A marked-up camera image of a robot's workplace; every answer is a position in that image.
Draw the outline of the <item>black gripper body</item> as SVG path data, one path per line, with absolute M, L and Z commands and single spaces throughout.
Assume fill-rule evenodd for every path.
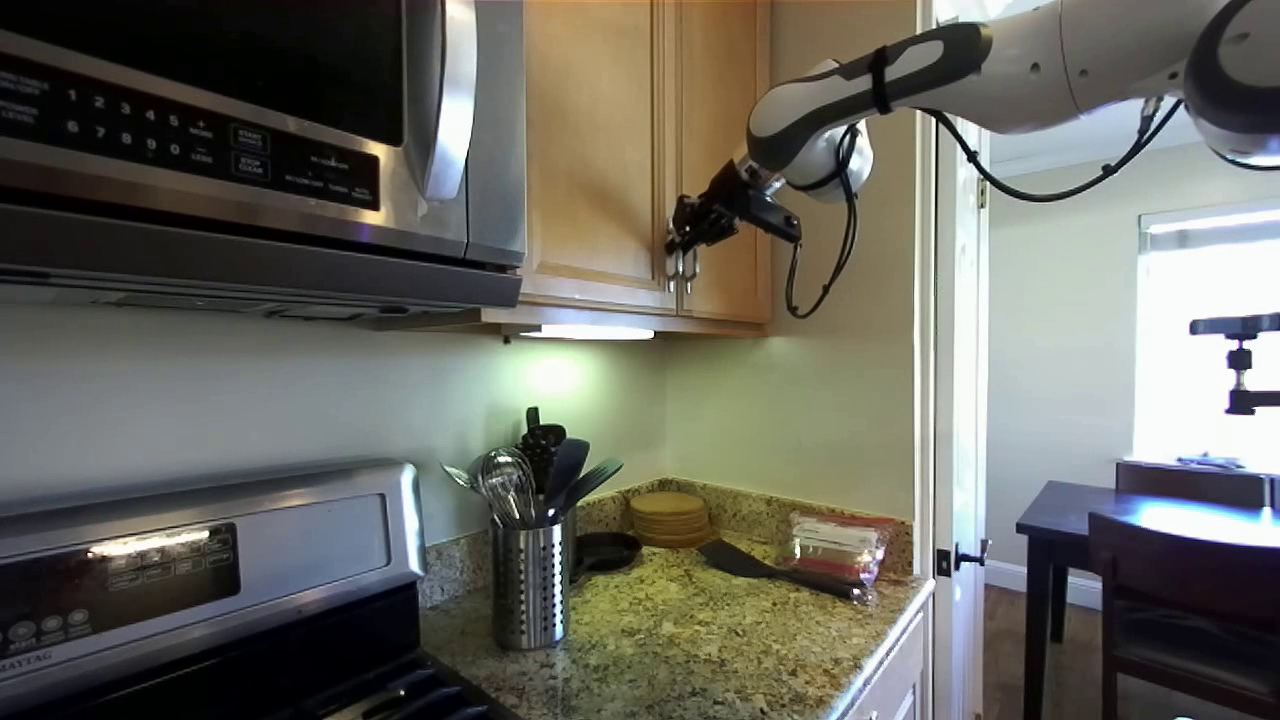
M 753 223 L 785 246 L 800 240 L 800 218 L 782 208 L 771 191 L 778 177 L 755 163 L 728 160 L 699 197 L 682 197 L 667 221 L 666 251 L 692 251 L 734 240 L 742 223 Z

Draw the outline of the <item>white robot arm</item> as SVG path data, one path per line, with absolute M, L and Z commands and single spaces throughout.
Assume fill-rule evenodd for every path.
M 677 201 L 667 255 L 720 246 L 742 221 L 800 240 L 800 221 L 771 191 L 857 191 L 871 177 L 871 117 L 912 107 L 1041 131 L 1147 97 L 1181 97 L 1216 157 L 1276 167 L 1280 0 L 1043 0 L 823 60 L 768 87 L 746 157 Z

